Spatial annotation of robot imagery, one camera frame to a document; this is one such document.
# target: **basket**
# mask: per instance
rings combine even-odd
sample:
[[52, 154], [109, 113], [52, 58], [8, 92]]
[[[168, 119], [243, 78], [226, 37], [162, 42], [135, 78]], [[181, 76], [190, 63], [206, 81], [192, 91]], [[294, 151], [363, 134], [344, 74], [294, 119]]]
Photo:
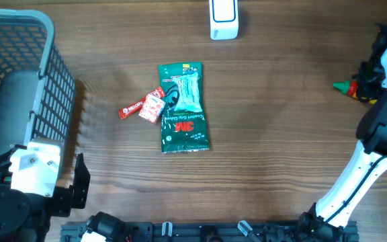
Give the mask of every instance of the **basket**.
[[0, 9], [0, 155], [45, 137], [62, 142], [64, 157], [74, 100], [52, 20], [39, 11]]

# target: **comfort grip gloves package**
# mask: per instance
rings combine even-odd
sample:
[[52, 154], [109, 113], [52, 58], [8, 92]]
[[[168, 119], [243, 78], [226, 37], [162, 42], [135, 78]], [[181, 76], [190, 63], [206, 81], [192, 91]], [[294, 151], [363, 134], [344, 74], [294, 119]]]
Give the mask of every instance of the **comfort grip gloves package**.
[[167, 103], [162, 116], [162, 152], [208, 150], [201, 63], [160, 65], [159, 78]]

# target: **wooden tabletop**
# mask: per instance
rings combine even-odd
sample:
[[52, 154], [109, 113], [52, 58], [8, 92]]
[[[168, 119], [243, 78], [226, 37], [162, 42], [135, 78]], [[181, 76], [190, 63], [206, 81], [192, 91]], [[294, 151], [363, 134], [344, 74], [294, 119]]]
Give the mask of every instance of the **wooden tabletop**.
[[[207, 1], [8, 7], [53, 19], [76, 79], [59, 184], [72, 182], [77, 153], [91, 184], [85, 209], [52, 218], [51, 242], [99, 211], [154, 223], [298, 219], [350, 160], [369, 108], [332, 84], [357, 72], [375, 23], [387, 24], [387, 1], [240, 1], [239, 37], [215, 42]], [[160, 126], [118, 109], [159, 85], [158, 65], [181, 61], [203, 63], [211, 151], [163, 155]], [[361, 241], [387, 241], [387, 172], [351, 219]]]

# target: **red and white packet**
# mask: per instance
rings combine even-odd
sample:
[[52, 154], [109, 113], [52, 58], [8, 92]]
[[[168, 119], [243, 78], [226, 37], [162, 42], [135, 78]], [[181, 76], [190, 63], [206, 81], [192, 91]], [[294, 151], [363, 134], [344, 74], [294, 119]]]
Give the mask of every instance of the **red and white packet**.
[[[165, 92], [162, 89], [162, 87], [156, 88], [156, 90], [152, 91], [151, 93], [149, 93], [147, 95], [150, 95], [150, 94], [155, 96], [155, 97], [159, 97], [159, 98], [165, 97]], [[125, 118], [133, 115], [134, 113], [136, 113], [138, 111], [140, 111], [141, 107], [144, 104], [144, 101], [146, 100], [146, 97], [142, 98], [140, 101], [138, 101], [138, 102], [136, 102], [134, 104], [129, 105], [126, 108], [119, 109], [119, 117], [120, 117], [120, 119], [124, 120]]]
[[140, 110], [139, 116], [156, 124], [161, 112], [164, 110], [165, 102], [158, 97], [151, 94], [146, 96], [142, 109]]

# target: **white box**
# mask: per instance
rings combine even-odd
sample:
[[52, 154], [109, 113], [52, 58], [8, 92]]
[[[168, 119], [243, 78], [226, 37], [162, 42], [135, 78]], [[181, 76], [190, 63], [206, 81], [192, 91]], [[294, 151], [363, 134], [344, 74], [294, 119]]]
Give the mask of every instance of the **white box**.
[[237, 0], [209, 0], [210, 37], [212, 40], [231, 40], [239, 33]]

